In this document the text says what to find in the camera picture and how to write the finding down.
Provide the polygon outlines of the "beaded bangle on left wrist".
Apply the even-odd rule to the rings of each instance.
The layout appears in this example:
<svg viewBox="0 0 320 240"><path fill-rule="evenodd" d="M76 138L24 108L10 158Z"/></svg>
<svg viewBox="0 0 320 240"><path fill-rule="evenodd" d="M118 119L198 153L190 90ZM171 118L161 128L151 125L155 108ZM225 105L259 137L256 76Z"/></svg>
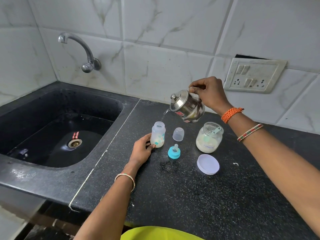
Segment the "beaded bangle on left wrist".
<svg viewBox="0 0 320 240"><path fill-rule="evenodd" d="M134 177L132 177L128 173L123 173L123 172L116 175L114 179L114 184L119 186L119 189L123 188L123 189L129 190L130 188L130 192L133 192L136 187Z"/></svg>

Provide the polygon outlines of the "clear bottle cap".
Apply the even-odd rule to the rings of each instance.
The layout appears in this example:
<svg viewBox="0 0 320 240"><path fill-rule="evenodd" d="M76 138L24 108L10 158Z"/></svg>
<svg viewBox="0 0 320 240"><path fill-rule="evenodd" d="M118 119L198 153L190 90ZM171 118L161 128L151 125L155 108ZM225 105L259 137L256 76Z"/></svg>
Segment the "clear bottle cap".
<svg viewBox="0 0 320 240"><path fill-rule="evenodd" d="M182 141L184 138L184 134L185 134L184 129L181 127L178 127L174 130L172 137L175 141Z"/></svg>

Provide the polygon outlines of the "person's right forearm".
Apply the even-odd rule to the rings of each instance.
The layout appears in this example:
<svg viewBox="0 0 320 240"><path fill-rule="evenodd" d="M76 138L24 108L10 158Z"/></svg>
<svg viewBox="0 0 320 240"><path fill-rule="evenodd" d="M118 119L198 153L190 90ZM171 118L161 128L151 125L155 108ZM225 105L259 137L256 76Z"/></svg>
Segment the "person's right forearm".
<svg viewBox="0 0 320 240"><path fill-rule="evenodd" d="M228 125L240 137L258 123L237 113ZM241 141L307 225L320 237L320 171L265 129Z"/></svg>

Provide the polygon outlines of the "clear jar of milk powder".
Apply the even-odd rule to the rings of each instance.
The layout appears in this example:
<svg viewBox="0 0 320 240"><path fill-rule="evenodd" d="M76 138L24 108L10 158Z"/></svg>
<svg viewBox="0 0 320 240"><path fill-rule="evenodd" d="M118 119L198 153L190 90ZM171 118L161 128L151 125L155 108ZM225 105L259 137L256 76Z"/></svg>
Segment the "clear jar of milk powder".
<svg viewBox="0 0 320 240"><path fill-rule="evenodd" d="M213 153L222 141L224 130L215 122L206 122L196 138L197 148L206 154Z"/></svg>

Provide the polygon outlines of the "green measuring scoop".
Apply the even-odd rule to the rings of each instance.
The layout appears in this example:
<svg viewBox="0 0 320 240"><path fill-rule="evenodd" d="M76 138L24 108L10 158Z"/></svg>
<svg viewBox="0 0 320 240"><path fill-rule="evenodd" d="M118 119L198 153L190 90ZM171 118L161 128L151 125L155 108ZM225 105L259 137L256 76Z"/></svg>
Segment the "green measuring scoop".
<svg viewBox="0 0 320 240"><path fill-rule="evenodd" d="M221 130L222 127L218 126L218 127L203 127L203 131L204 131L204 136L203 136L203 141L204 142L209 142L210 139L215 138L215 137L219 137L221 134Z"/></svg>

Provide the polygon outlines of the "orange thread wristband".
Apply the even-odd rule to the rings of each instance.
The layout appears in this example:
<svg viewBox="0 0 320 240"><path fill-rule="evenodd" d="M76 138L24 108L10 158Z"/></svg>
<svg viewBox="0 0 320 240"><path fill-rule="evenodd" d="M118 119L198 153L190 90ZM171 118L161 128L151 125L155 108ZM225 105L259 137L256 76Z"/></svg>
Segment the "orange thread wristband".
<svg viewBox="0 0 320 240"><path fill-rule="evenodd" d="M234 116L237 113L242 113L244 111L244 108L236 108L236 107L232 107L229 110L227 110L222 116L221 116L221 120L227 124L228 121L230 120L230 118L232 116Z"/></svg>

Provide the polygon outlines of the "person's right hand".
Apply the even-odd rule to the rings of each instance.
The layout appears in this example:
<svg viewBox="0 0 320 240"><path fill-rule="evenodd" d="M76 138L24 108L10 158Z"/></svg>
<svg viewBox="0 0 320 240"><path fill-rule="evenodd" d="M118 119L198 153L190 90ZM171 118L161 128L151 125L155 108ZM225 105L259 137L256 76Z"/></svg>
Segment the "person's right hand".
<svg viewBox="0 0 320 240"><path fill-rule="evenodd" d="M189 85L190 87L201 88L202 94L198 96L203 104L220 116L230 108L233 108L224 92L222 80L215 76L196 80Z"/></svg>

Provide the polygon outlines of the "steel sink drain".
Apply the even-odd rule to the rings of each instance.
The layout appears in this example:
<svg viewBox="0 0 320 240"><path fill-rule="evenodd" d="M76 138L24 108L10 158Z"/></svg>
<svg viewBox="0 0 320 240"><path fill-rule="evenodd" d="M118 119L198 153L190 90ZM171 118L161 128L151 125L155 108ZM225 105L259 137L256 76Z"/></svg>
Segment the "steel sink drain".
<svg viewBox="0 0 320 240"><path fill-rule="evenodd" d="M82 140L77 138L77 139L72 139L68 142L67 146L71 149L77 148L82 144Z"/></svg>

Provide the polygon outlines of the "white jar lid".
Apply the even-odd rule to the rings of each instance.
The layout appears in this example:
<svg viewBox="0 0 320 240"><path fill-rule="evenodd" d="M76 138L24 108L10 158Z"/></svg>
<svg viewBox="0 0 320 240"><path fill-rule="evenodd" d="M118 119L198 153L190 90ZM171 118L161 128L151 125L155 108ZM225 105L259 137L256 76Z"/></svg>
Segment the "white jar lid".
<svg viewBox="0 0 320 240"><path fill-rule="evenodd" d="M214 175L219 169L219 162L209 154L202 154L197 160L198 169L206 175Z"/></svg>

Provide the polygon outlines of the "beaded bangle on right forearm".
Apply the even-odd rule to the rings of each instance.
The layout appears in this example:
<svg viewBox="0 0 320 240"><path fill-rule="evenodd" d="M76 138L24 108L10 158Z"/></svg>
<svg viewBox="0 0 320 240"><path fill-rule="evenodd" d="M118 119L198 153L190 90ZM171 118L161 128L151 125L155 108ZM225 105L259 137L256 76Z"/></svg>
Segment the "beaded bangle on right forearm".
<svg viewBox="0 0 320 240"><path fill-rule="evenodd" d="M251 129L247 130L245 133L243 133L240 137L237 138L238 142L241 142L246 137L250 136L252 133L256 132L257 130L261 129L264 125L262 123L259 123L252 127Z"/></svg>

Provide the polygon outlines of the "white wall switch socket plate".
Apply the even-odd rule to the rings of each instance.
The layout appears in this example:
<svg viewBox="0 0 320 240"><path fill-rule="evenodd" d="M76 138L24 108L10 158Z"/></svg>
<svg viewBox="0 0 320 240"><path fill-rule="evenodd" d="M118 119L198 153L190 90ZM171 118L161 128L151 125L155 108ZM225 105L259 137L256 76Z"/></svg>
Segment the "white wall switch socket plate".
<svg viewBox="0 0 320 240"><path fill-rule="evenodd" d="M286 66L286 60L233 58L223 88L270 94Z"/></svg>

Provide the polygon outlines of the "black granite sink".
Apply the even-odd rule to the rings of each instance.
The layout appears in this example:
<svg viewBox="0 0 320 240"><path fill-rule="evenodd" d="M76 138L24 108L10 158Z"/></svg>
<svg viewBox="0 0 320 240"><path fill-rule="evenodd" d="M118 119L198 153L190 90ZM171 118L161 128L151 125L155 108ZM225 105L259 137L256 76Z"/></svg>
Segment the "black granite sink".
<svg viewBox="0 0 320 240"><path fill-rule="evenodd" d="M0 186L73 202L138 102L54 82L0 106Z"/></svg>

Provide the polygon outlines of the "person's left hand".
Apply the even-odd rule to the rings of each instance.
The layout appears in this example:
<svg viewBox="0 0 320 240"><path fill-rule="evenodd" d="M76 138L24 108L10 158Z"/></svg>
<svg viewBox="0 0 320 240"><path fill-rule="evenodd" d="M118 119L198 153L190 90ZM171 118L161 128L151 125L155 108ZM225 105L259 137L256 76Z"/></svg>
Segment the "person's left hand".
<svg viewBox="0 0 320 240"><path fill-rule="evenodd" d="M133 146L129 163L141 167L150 157L152 150L146 150L146 144L150 143L151 133L138 139Z"/></svg>

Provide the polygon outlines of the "steel kettle with lid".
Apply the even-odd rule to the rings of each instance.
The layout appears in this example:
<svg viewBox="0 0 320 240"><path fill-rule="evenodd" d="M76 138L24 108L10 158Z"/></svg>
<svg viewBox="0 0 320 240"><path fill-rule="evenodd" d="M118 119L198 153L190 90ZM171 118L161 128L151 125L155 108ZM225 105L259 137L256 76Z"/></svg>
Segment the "steel kettle with lid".
<svg viewBox="0 0 320 240"><path fill-rule="evenodd" d="M184 89L170 96L169 112L177 114L185 123L196 123L205 113L205 105Z"/></svg>

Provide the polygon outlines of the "clear baby feeding bottle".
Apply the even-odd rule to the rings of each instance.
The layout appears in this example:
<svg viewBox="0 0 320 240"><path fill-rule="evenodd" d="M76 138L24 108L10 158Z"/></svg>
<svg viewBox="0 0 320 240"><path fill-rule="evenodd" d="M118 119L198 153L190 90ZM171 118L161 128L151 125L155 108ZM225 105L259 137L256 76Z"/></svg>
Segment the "clear baby feeding bottle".
<svg viewBox="0 0 320 240"><path fill-rule="evenodd" d="M166 128L163 122L157 121L152 127L152 133L150 138L150 143L155 145L155 148L160 148L165 142Z"/></svg>

